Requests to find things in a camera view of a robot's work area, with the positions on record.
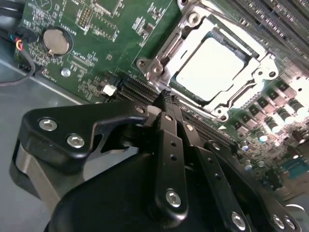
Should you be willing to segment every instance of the ram slot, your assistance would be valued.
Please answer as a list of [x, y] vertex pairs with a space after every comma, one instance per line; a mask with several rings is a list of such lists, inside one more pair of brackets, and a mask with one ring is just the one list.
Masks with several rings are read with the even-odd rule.
[[182, 108], [183, 117], [186, 121], [192, 124], [193, 127], [203, 136], [207, 137], [208, 140], [216, 140], [224, 143], [225, 145], [232, 145], [233, 140], [228, 138], [224, 133], [218, 131], [207, 123], [199, 120], [197, 117], [192, 116], [185, 109]]
[[[226, 3], [228, 3], [230, 5], [230, 7], [232, 9], [234, 9], [239, 15], [242, 15], [243, 18], [250, 24], [250, 26], [252, 26], [254, 28], [254, 31], [262, 33], [263, 36], [265, 38], [267, 38], [266, 41], [270, 41], [270, 40], [277, 41], [278, 43], [284, 45], [286, 48], [290, 48], [291, 53], [294, 53], [296, 56], [300, 56], [306, 62], [309, 61], [309, 59], [307, 57], [304, 57], [303, 53], [300, 51], [300, 49], [298, 47], [296, 47], [294, 44], [287, 43], [287, 41], [284, 40], [283, 37], [275, 36], [275, 35], [271, 34], [264, 26], [261, 26], [259, 21], [257, 21], [252, 15], [250, 15], [246, 10], [244, 10], [241, 7], [241, 4], [238, 4], [234, 0], [226, 0]], [[294, 60], [293, 57], [292, 58], [291, 57], [292, 56], [290, 56], [291, 61], [293, 61], [295, 63], [299, 63], [298, 60]], [[299, 64], [299, 67], [304, 73], [308, 73], [308, 69], [306, 67], [304, 67], [301, 64]]]
[[292, 0], [293, 4], [309, 19], [309, 2], [306, 0]]
[[241, 4], [256, 20], [262, 20], [267, 27], [277, 37], [287, 36], [291, 44], [295, 44], [298, 49], [304, 51], [309, 56], [309, 46], [291, 31], [280, 19], [275, 17], [272, 12], [259, 0], [245, 1], [236, 0]]
[[265, 0], [265, 2], [293, 29], [303, 40], [307, 40], [309, 34], [309, 24], [295, 7], [285, 1], [280, 4], [279, 1]]

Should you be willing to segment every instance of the green circuit board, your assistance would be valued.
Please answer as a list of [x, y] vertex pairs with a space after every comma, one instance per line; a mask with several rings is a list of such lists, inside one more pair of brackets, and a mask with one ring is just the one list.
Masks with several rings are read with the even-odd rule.
[[[236, 21], [242, 20], [239, 12], [230, 6], [230, 0], [213, 2]], [[136, 79], [141, 85], [151, 89], [136, 66], [137, 59], [152, 59], [181, 16], [176, 0], [27, 0], [22, 25], [39, 34], [40, 40], [30, 45], [25, 44], [24, 48], [29, 51], [35, 63], [44, 68], [44, 77], [89, 102], [102, 102], [102, 95], [96, 91], [96, 87], [111, 74], [118, 78]], [[71, 52], [60, 57], [51, 57], [46, 52], [42, 34], [51, 25], [70, 33], [73, 41]], [[291, 69], [285, 54], [276, 54], [276, 63], [283, 80], [292, 80], [297, 75], [297, 71]], [[70, 76], [61, 75], [64, 68], [70, 70]], [[264, 90], [251, 99], [251, 103], [269, 88], [275, 87], [276, 82], [277, 80], [266, 81]], [[175, 80], [172, 80], [171, 87], [189, 97], [192, 94]], [[138, 88], [130, 91], [140, 94]], [[281, 135], [270, 133], [269, 141], [262, 144], [254, 131], [241, 136], [235, 130], [235, 122], [247, 112], [248, 106], [249, 104], [241, 109], [231, 109], [230, 119], [225, 123], [202, 118], [203, 123], [216, 131], [218, 136], [230, 141], [247, 140], [251, 144], [247, 155], [252, 158], [253, 165], [264, 160], [268, 167], [274, 166], [273, 158], [283, 156], [286, 152], [286, 145], [282, 145], [285, 137], [295, 129], [305, 129], [308, 119], [285, 127]]]
[[[60, 26], [71, 34], [73, 49], [53, 58], [41, 41], [25, 49], [45, 68], [44, 77], [97, 102], [95, 83], [106, 72], [141, 76], [136, 59], [152, 58], [180, 17], [175, 0], [28, 0], [23, 26], [39, 35], [50, 25]], [[70, 77], [61, 76], [63, 68]]]

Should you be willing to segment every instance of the capacitor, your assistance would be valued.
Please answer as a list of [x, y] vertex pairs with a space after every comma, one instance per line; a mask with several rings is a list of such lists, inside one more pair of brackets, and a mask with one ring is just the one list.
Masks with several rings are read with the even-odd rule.
[[265, 135], [265, 133], [261, 130], [258, 131], [255, 135], [261, 143], [266, 142], [268, 139], [267, 135]]
[[294, 147], [288, 146], [288, 147], [286, 148], [286, 150], [287, 150], [287, 152], [289, 153], [289, 156], [290, 156], [291, 158], [293, 158], [294, 160], [297, 159], [297, 158], [299, 157], [299, 154], [298, 154], [298, 152], [295, 150]]
[[240, 146], [240, 148], [243, 150], [243, 151], [248, 151], [249, 150], [249, 147], [248, 147], [248, 144], [247, 144], [247, 142], [246, 141], [241, 141], [240, 143], [239, 143], [239, 146]]
[[257, 163], [257, 166], [260, 168], [263, 168], [265, 166], [265, 162], [264, 161], [260, 161]]
[[308, 109], [304, 107], [299, 102], [294, 102], [291, 107], [295, 110], [295, 112], [300, 116], [307, 116], [308, 115]]
[[285, 122], [285, 124], [291, 124], [294, 122], [294, 117], [291, 116], [288, 112], [286, 111], [281, 111], [279, 113], [279, 116], [283, 119], [283, 121]]
[[267, 125], [271, 129], [271, 132], [273, 133], [278, 133], [281, 130], [280, 126], [272, 120], [267, 122]]
[[299, 144], [302, 144], [305, 142], [304, 137], [302, 136], [302, 134], [299, 131], [293, 131], [292, 132], [292, 136], [293, 138], [298, 141]]
[[250, 159], [243, 159], [241, 163], [246, 171], [252, 171], [252, 164]]

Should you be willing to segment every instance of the electronic component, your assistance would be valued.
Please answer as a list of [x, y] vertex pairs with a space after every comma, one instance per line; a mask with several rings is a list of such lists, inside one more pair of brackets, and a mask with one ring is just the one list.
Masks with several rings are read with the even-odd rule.
[[276, 108], [271, 105], [265, 98], [261, 97], [257, 100], [257, 103], [262, 107], [267, 113], [271, 114], [275, 112]]
[[296, 91], [283, 81], [277, 83], [278, 88], [289, 98], [296, 96]]
[[43, 33], [43, 45], [48, 54], [61, 56], [73, 48], [71, 35], [61, 27], [48, 27]]
[[290, 103], [290, 106], [295, 110], [295, 112], [300, 116], [307, 116], [308, 115], [308, 109], [304, 107], [301, 103], [299, 103], [297, 100], [294, 100]]
[[301, 158], [289, 160], [282, 164], [282, 168], [289, 172], [289, 179], [295, 179], [309, 171], [309, 165]]
[[284, 109], [281, 109], [278, 112], [279, 116], [283, 119], [283, 121], [285, 122], [285, 124], [291, 124], [295, 121], [294, 117], [291, 116], [287, 111], [285, 111]]
[[299, 157], [299, 154], [298, 154], [298, 152], [296, 151], [296, 149], [294, 147], [288, 146], [286, 148], [286, 150], [288, 152], [288, 154], [287, 154], [288, 158], [295, 160], [295, 159], [297, 159]]
[[273, 191], [276, 191], [283, 187], [278, 175], [275, 173], [275, 170], [273, 168], [265, 172], [265, 176], [270, 183]]
[[265, 162], [264, 162], [264, 161], [259, 161], [259, 162], [257, 163], [257, 166], [258, 166], [259, 168], [263, 168], [263, 167], [265, 167]]
[[281, 127], [273, 119], [268, 120], [267, 125], [273, 133], [278, 133], [281, 130]]
[[299, 144], [302, 144], [303, 142], [305, 142], [305, 139], [302, 133], [297, 130], [292, 132], [292, 136]]
[[269, 96], [270, 99], [272, 99], [275, 102], [277, 106], [282, 106], [286, 104], [285, 99], [273, 89], [269, 90], [267, 95]]
[[255, 133], [255, 135], [261, 143], [264, 143], [268, 140], [268, 136], [265, 135], [265, 133], [261, 130]]
[[242, 120], [251, 129], [255, 128], [257, 125], [257, 122], [250, 118], [248, 115], [244, 115]]
[[267, 117], [264, 115], [255, 105], [252, 105], [249, 107], [250, 113], [259, 121], [264, 121], [264, 119]]
[[235, 129], [242, 135], [245, 135], [249, 131], [240, 122], [235, 123]]
[[249, 150], [249, 146], [245, 140], [240, 141], [239, 146], [243, 151]]
[[246, 171], [252, 171], [252, 164], [251, 164], [250, 159], [243, 159], [241, 161], [241, 164], [243, 165]]

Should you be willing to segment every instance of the screw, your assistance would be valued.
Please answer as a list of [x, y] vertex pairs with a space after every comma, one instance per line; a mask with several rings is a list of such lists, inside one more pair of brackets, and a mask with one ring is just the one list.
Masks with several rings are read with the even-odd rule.
[[67, 138], [67, 143], [74, 148], [81, 148], [85, 145], [83, 138], [76, 134], [70, 135]]
[[58, 127], [57, 123], [51, 119], [42, 119], [39, 121], [39, 126], [45, 131], [54, 131]]
[[193, 127], [191, 125], [187, 124], [185, 126], [188, 128], [189, 131], [193, 131]]
[[188, 23], [190, 26], [195, 27], [197, 26], [201, 21], [201, 17], [198, 13], [191, 13], [188, 17]]
[[136, 107], [136, 111], [141, 113], [141, 114], [145, 113], [145, 111], [140, 107]]
[[282, 230], [284, 229], [284, 223], [281, 221], [281, 219], [277, 215], [273, 215], [272, 219], [277, 224], [277, 226], [279, 226], [280, 229]]
[[68, 69], [61, 69], [61, 75], [64, 76], [64, 77], [68, 77], [71, 75], [71, 71], [68, 70]]
[[241, 218], [241, 216], [238, 215], [238, 213], [232, 212], [231, 218], [233, 223], [237, 226], [238, 229], [240, 229], [241, 231], [244, 231], [246, 229], [246, 223]]
[[293, 230], [296, 229], [296, 226], [294, 225], [294, 223], [292, 223], [292, 221], [287, 216], [284, 217], [284, 220]]
[[172, 190], [168, 190], [166, 192], [166, 200], [171, 206], [175, 208], [178, 208], [182, 203], [180, 196]]
[[173, 119], [170, 117], [170, 116], [168, 116], [168, 115], [165, 115], [165, 118], [168, 120], [168, 121], [172, 121]]
[[220, 150], [219, 145], [217, 145], [216, 143], [213, 143], [212, 145], [213, 145], [213, 147], [216, 148], [218, 151]]
[[157, 74], [159, 74], [159, 73], [162, 73], [162, 67], [160, 66], [160, 65], [158, 65], [158, 66], [154, 66], [153, 67], [153, 72], [154, 73], [157, 73]]
[[140, 60], [140, 61], [139, 61], [139, 66], [140, 66], [140, 67], [145, 67], [145, 65], [146, 65], [146, 64], [145, 64], [145, 61], [143, 61], [143, 60]]

